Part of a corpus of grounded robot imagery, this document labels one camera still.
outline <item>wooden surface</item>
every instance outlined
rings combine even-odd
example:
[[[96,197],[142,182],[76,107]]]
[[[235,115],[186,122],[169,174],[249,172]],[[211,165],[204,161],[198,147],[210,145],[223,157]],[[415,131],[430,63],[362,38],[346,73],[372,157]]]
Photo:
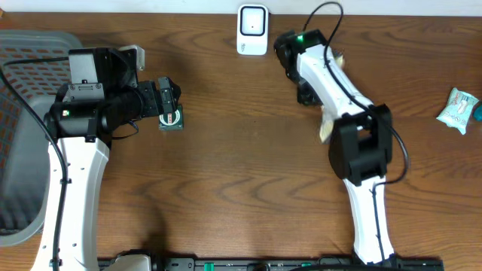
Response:
[[[270,44],[305,17],[272,16]],[[311,27],[328,33],[334,17]],[[167,14],[5,14],[2,29],[60,30],[85,46],[139,44],[140,79],[182,88],[185,129],[115,142],[99,204],[98,255],[153,248],[198,257],[318,257],[353,244],[346,188],[318,138],[320,110],[297,104],[269,50],[236,52],[236,17]],[[482,265],[482,126],[460,135],[435,117],[452,87],[482,98],[482,19],[347,17],[333,46],[346,73],[385,102],[411,156],[386,191],[389,233],[402,256],[441,257],[446,270]],[[128,132],[120,129],[118,135]],[[394,145],[389,177],[402,169]],[[28,270],[40,236],[0,250],[0,270]]]

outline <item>wood grain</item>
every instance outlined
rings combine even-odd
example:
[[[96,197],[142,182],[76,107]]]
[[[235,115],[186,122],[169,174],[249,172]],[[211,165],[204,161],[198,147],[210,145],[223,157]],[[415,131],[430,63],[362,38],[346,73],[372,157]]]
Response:
[[[272,43],[305,17],[270,19]],[[311,23],[328,33],[335,17]],[[5,14],[0,27],[67,31],[90,47],[139,44],[140,78],[169,75],[182,88],[183,131],[160,132],[148,119],[113,144],[99,256],[142,247],[198,257],[351,252],[349,200],[318,139],[320,110],[296,103],[271,50],[237,54],[235,16]],[[346,17],[333,45],[360,91],[392,109],[411,155],[407,180],[386,192],[395,250],[441,257],[446,270],[480,269],[482,126],[471,120],[462,136],[435,117],[452,87],[482,97],[482,19]],[[389,177],[402,166],[394,154]],[[2,248],[0,270],[29,269],[39,240]]]

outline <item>gray plastic bin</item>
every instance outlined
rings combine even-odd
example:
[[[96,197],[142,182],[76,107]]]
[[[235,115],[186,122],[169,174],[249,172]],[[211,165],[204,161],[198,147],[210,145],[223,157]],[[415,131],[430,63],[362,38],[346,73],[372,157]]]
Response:
[[[67,56],[82,47],[64,32],[0,31],[0,63]],[[69,62],[10,65],[5,76],[43,118],[56,90],[70,82]],[[45,217],[49,180],[47,140],[0,81],[0,247],[37,233]]]

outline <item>black bracket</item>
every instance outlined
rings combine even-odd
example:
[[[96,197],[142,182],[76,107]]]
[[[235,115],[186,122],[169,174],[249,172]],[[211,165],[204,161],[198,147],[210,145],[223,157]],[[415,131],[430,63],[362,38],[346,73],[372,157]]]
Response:
[[[392,125],[386,105],[371,106],[371,110]],[[363,136],[359,127],[369,134]],[[360,186],[363,180],[386,174],[386,166],[392,161],[392,134],[367,112],[345,114],[334,122],[328,157],[338,178],[347,178]]]

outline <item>brown tabletop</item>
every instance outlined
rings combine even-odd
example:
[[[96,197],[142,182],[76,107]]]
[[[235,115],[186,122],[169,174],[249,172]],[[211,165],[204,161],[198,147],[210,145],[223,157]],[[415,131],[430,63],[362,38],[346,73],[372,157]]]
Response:
[[[270,44],[305,16],[270,18]],[[310,27],[326,35],[335,17]],[[297,104],[271,45],[236,52],[236,15],[9,14],[1,29],[66,31],[86,47],[139,44],[141,80],[170,76],[182,88],[185,129],[157,120],[114,142],[102,183],[97,248],[198,257],[349,254],[353,224],[343,182],[320,144],[319,108]],[[333,47],[375,104],[386,103],[411,170],[386,190],[389,234],[402,256],[441,257],[446,270],[482,265],[482,126],[466,135],[435,117],[452,87],[482,98],[482,19],[346,17]],[[130,132],[128,127],[116,135]],[[402,169],[394,144],[389,178]],[[0,270],[28,270],[40,236],[0,249]]]

